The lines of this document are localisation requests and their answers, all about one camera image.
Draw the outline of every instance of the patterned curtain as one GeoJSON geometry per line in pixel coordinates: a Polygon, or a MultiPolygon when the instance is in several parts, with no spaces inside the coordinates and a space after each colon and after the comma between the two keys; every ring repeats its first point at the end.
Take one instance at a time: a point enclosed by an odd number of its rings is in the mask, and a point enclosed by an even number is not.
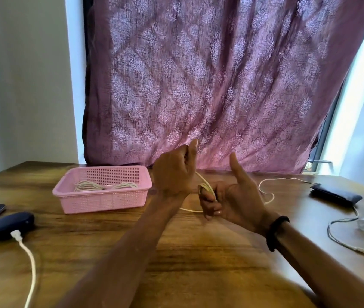
{"type": "Polygon", "coordinates": [[[89,164],[299,173],[364,38],[364,0],[95,0],[89,164]]]}

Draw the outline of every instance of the wooden tabletop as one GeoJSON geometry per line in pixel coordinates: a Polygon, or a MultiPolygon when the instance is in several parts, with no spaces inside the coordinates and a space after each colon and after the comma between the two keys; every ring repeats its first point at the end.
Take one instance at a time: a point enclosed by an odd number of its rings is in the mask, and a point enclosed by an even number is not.
{"type": "MultiPolygon", "coordinates": [[[[0,203],[7,214],[30,211],[37,228],[25,238],[37,262],[37,288],[31,307],[52,307],[141,216],[144,208],[64,215],[52,189],[75,165],[23,163],[0,173],[0,203]]],[[[230,172],[200,171],[208,181],[234,182],[230,172]]],[[[293,175],[354,191],[364,216],[364,187],[338,176],[293,175]]],[[[256,181],[277,175],[256,175],[256,181]]],[[[184,207],[199,209],[195,194],[184,207]]],[[[364,256],[330,241],[329,221],[353,212],[308,196],[300,181],[266,181],[276,196],[270,205],[348,269],[364,279],[364,256]]],[[[148,200],[154,189],[149,192],[148,200]]],[[[356,223],[334,225],[334,235],[364,247],[356,223]]],[[[30,262],[14,241],[0,242],[0,307],[23,307],[31,283],[30,262]]],[[[268,251],[263,238],[224,220],[180,211],[159,241],[132,307],[315,307],[300,276],[282,256],[268,251]]]]}

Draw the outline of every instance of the black bracelet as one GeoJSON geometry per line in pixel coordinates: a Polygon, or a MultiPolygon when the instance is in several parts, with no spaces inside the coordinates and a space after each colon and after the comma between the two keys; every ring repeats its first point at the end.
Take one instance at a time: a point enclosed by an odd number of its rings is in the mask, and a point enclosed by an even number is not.
{"type": "Polygon", "coordinates": [[[289,222],[289,218],[287,216],[281,216],[278,219],[276,219],[269,227],[269,230],[266,234],[266,244],[267,247],[271,252],[275,251],[275,245],[276,245],[276,231],[278,231],[279,226],[282,224],[282,222],[287,221],[289,222]]]}

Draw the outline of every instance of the black wallet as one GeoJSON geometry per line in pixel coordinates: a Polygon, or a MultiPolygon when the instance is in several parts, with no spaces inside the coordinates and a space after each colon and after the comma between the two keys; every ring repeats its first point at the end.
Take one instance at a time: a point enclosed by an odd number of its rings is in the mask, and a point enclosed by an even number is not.
{"type": "Polygon", "coordinates": [[[345,191],[332,186],[324,186],[322,184],[316,184],[311,186],[312,197],[318,197],[329,202],[333,202],[344,207],[353,207],[363,197],[350,191],[345,191]]]}

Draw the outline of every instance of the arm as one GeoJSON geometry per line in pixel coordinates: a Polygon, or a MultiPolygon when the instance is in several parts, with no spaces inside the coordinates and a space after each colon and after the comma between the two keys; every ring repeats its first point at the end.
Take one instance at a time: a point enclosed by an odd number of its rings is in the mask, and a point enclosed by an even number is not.
{"type": "Polygon", "coordinates": [[[135,226],[64,296],[57,308],[127,308],[131,305],[159,238],[191,191],[197,144],[194,139],[189,146],[164,153],[155,161],[153,174],[158,195],[135,226]]]}
{"type": "MultiPolygon", "coordinates": [[[[205,218],[220,216],[249,231],[266,236],[279,214],[263,203],[256,183],[231,154],[231,169],[237,184],[216,183],[217,199],[200,189],[205,218]]],[[[290,223],[283,222],[276,233],[277,250],[306,281],[327,307],[364,307],[364,281],[304,237],[290,223]]]]}

